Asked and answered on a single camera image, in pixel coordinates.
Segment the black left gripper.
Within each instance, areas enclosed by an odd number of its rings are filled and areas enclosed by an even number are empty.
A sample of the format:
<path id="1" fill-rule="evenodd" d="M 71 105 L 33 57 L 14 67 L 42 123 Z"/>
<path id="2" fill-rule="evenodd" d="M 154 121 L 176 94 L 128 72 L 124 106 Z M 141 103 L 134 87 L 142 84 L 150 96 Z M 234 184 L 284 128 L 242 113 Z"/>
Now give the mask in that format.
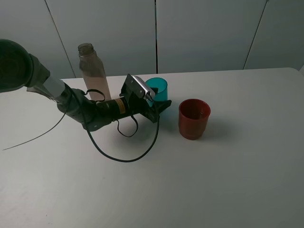
<path id="1" fill-rule="evenodd" d="M 131 82 L 131 76 L 132 75 L 130 74 L 126 76 L 120 96 L 125 99 L 131 114 L 141 114 L 152 123 L 156 123 L 158 121 L 158 115 L 170 107 L 172 100 L 149 101 L 144 98 L 140 98 L 137 94 L 139 92 L 139 88 L 135 83 Z M 158 94 L 159 89 L 157 87 L 151 87 L 151 90 L 155 95 Z"/>

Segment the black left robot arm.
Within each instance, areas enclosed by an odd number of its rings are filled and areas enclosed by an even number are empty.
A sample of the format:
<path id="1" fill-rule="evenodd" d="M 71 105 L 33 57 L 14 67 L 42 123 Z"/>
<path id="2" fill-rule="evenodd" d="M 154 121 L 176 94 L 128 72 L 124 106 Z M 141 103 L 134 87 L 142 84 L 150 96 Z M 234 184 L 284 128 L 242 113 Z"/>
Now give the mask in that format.
<path id="1" fill-rule="evenodd" d="M 127 75 L 120 97 L 113 100 L 89 100 L 80 89 L 70 88 L 50 72 L 18 43 L 0 41 L 0 91 L 2 93 L 26 87 L 27 91 L 43 95 L 57 103 L 57 108 L 94 132 L 114 121 L 141 114 L 152 123 L 171 105 L 171 100 L 155 101 L 157 88 L 150 88 L 138 76 Z"/>

